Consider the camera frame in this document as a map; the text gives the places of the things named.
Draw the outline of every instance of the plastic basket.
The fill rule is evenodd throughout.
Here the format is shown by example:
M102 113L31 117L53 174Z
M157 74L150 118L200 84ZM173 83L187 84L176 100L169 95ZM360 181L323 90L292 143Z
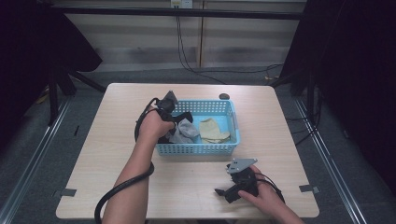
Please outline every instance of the plastic basket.
M179 100L172 116L191 112L193 124L199 129L199 123L212 118L220 131L230 132L230 140L220 144L203 144L198 135L193 144L157 144L161 156L172 155L231 155L240 142L238 124L233 102L230 100Z

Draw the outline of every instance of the gray carpet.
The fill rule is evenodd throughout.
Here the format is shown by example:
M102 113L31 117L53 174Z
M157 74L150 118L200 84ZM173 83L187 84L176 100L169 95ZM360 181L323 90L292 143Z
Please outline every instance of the gray carpet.
M250 71L262 68L249 68ZM270 71L274 77L280 68ZM208 77L200 77L184 69L90 73L87 77L107 86L113 82L136 83L197 83L219 84ZM265 85L264 72L254 74L232 74L224 72L205 73L226 84ZM78 154L91 127L103 94L77 80L78 92L55 135L44 160L28 189L12 223L93 223L93 220L60 220L55 216L59 199L52 197L57 189L66 186ZM290 96L289 85L276 88L276 94L287 119L295 142L308 132L300 118L294 99ZM396 220L396 200L381 181L376 172L361 156L353 139L344 136L342 124L324 104L321 111L319 131L332 153L333 159L361 206L368 223L394 223ZM22 119L19 131L3 150L0 160L0 205L3 206L9 193L17 184L26 164L46 130L49 119L49 102L33 105ZM323 165L315 144L307 138L297 146L305 172L312 186L320 189L315 195L320 214L316 218L306 218L306 223L353 223L328 171Z

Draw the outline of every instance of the yellow cloth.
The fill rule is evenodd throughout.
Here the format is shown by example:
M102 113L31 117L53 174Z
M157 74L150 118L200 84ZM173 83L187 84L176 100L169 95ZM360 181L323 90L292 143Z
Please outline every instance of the yellow cloth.
M220 132L219 125L213 119L204 119L199 123L202 143L223 143L230 138L229 132Z

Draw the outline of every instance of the wooden table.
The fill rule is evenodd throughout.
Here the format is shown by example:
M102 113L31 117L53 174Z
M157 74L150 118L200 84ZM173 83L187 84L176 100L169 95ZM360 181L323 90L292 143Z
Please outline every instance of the wooden table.
M232 158L258 159L256 166L282 190L287 205L300 217L316 217L318 206L293 144L288 125L273 88L263 86L120 84L108 86L97 111L67 189L57 208L59 218L93 218L101 197L110 190L134 148L134 126L146 104L173 90L181 99L219 99L228 93L235 106L241 134L232 156L159 156L149 181L148 219L228 218L262 219L250 203L227 203L214 189L233 185L226 173Z

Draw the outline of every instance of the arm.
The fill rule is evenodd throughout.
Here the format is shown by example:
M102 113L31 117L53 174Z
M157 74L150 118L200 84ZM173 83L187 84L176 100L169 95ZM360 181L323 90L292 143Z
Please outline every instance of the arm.
M155 111L147 114L140 126L134 151L122 169L115 186L149 169L158 139L172 128L174 123L162 121ZM102 223L144 223L148 199L149 179L146 178L120 191L107 202Z
M250 168L254 171L254 173L261 173L261 171L254 165L250 166ZM258 179L262 179L261 175L256 175L256 177ZM243 190L239 190L238 194L241 196L241 198L253 203L264 214L272 216L280 223L303 223L303 221L280 200L270 185L263 182L258 182L257 188L259 190L259 195L257 197Z

